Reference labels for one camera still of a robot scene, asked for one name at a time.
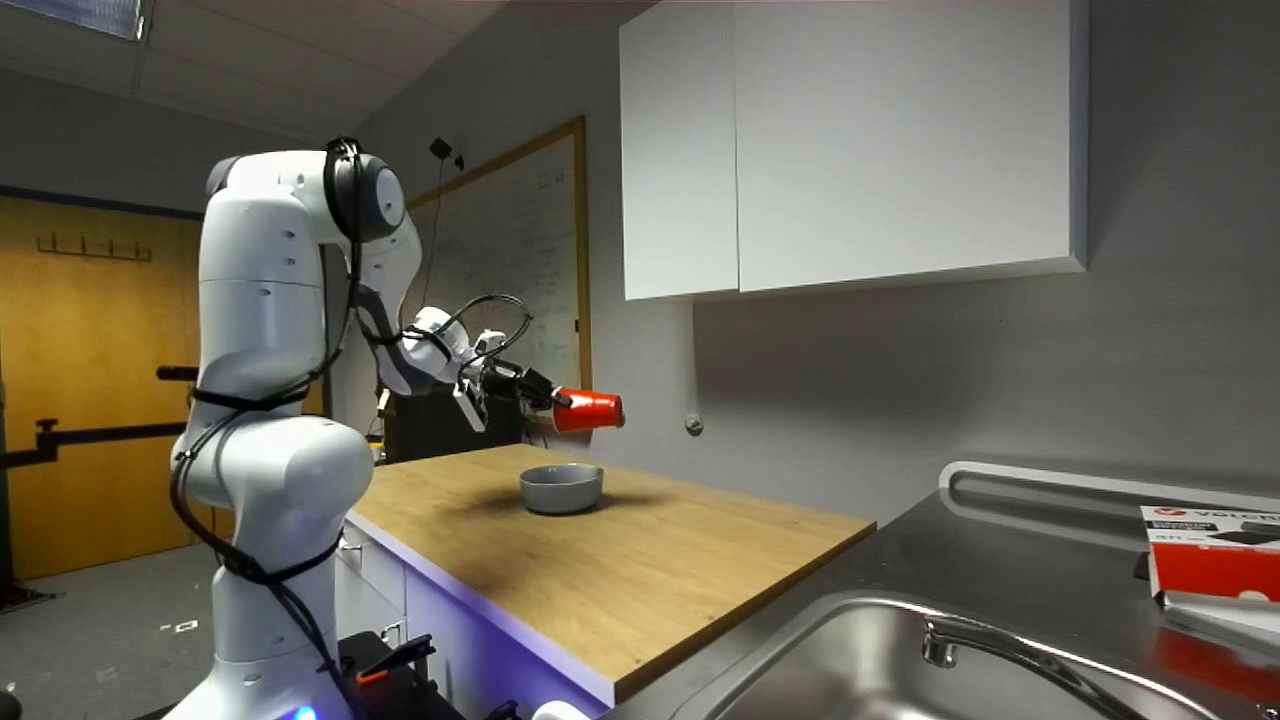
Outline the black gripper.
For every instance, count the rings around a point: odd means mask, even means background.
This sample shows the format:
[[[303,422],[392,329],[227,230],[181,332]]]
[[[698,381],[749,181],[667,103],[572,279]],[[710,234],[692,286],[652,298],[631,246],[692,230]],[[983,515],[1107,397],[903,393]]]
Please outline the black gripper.
[[[489,364],[481,374],[484,408],[498,422],[519,422],[519,436],[556,436],[553,417],[527,417],[532,408],[561,404],[556,390],[537,390],[537,377],[519,364]]]

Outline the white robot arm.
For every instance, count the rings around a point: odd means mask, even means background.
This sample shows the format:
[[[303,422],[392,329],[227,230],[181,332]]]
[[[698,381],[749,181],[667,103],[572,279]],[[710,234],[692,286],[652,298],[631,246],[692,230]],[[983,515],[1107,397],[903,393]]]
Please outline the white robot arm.
[[[365,336],[395,397],[448,393],[484,425],[484,393],[537,408],[553,381],[441,309],[405,304],[420,270],[395,174],[350,139],[227,157],[199,230],[199,370],[172,446],[181,515],[230,515],[211,572],[211,670],[163,720],[356,720],[336,643],[336,545],[370,486],[366,440],[303,408]]]

